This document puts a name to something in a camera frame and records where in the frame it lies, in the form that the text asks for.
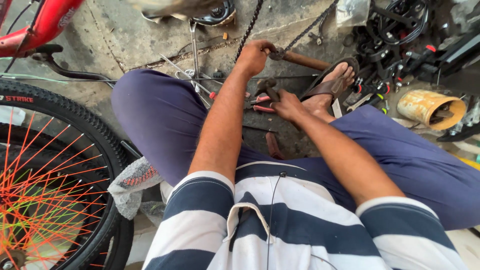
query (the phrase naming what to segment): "brown sandal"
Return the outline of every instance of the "brown sandal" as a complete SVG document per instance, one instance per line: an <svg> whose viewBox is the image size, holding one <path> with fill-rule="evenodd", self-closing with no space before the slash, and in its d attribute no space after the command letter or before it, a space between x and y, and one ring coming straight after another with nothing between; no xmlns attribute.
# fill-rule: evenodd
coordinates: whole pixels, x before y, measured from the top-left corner
<svg viewBox="0 0 480 270"><path fill-rule="evenodd" d="M301 96L300 101L305 101L309 99L312 96L319 95L319 94L331 94L333 96L332 99L332 104L337 99L343 92L343 77L340 77L335 80L331 80L328 82L322 83L323 79L327 76L327 74L331 73L336 66L338 66L340 63L346 62L349 67L353 68L353 72L355 72L355 76L357 76L360 66L358 61L353 58L353 57L348 57L348 58L343 58L336 63L332 64L329 66L326 70L320 74L315 81L312 83L312 85L308 88L307 92Z"/></svg>

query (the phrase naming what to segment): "navy blue pants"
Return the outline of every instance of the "navy blue pants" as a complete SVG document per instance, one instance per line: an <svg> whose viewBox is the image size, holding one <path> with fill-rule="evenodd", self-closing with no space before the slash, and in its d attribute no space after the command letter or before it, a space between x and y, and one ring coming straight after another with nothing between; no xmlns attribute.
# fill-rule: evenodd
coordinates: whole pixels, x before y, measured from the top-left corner
<svg viewBox="0 0 480 270"><path fill-rule="evenodd" d="M117 82L111 99L115 115L132 142L175 186L187 175L208 113L192 85L153 70L134 70ZM480 224L480 171L371 106L363 106L331 125L366 149L408 197L432 208L446 230ZM243 145L238 165L263 160L318 174L339 204L355 211L352 197L322 158L279 161Z"/></svg>

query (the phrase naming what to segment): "striped shirt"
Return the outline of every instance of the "striped shirt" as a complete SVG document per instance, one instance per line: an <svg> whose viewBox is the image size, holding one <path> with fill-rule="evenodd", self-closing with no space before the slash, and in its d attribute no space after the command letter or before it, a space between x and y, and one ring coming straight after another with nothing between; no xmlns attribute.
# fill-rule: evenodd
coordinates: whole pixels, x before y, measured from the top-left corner
<svg viewBox="0 0 480 270"><path fill-rule="evenodd" d="M195 172L174 187L144 269L467 269L416 200L376 198L352 213L299 167L254 162L235 178Z"/></svg>

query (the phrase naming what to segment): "red bicycle frame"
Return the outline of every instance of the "red bicycle frame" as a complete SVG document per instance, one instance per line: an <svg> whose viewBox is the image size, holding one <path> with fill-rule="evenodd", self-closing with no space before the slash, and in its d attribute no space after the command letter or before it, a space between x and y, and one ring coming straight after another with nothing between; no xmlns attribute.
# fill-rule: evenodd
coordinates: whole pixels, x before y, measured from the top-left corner
<svg viewBox="0 0 480 270"><path fill-rule="evenodd" d="M41 1L34 26L0 37L0 57L27 57L34 49L56 38L70 22L84 0ZM0 0L0 27L12 0Z"/></svg>

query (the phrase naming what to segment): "man's foot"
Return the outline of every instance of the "man's foot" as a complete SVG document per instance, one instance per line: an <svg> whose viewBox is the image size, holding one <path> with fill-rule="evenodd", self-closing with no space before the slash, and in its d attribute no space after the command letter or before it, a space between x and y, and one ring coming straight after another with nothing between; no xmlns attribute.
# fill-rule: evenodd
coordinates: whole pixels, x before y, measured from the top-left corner
<svg viewBox="0 0 480 270"><path fill-rule="evenodd" d="M350 84L354 82L353 77L355 76L355 72L353 72L352 70L353 68L349 67L346 62L340 63L331 73L325 76L322 83L343 76L345 78L343 81L343 90L345 90ZM331 121L336 119L327 112L328 107L330 107L330 104L332 104L332 98L333 97L330 94L319 94L312 96L311 98L302 102L302 104L309 113L326 121L327 123L330 123Z"/></svg>

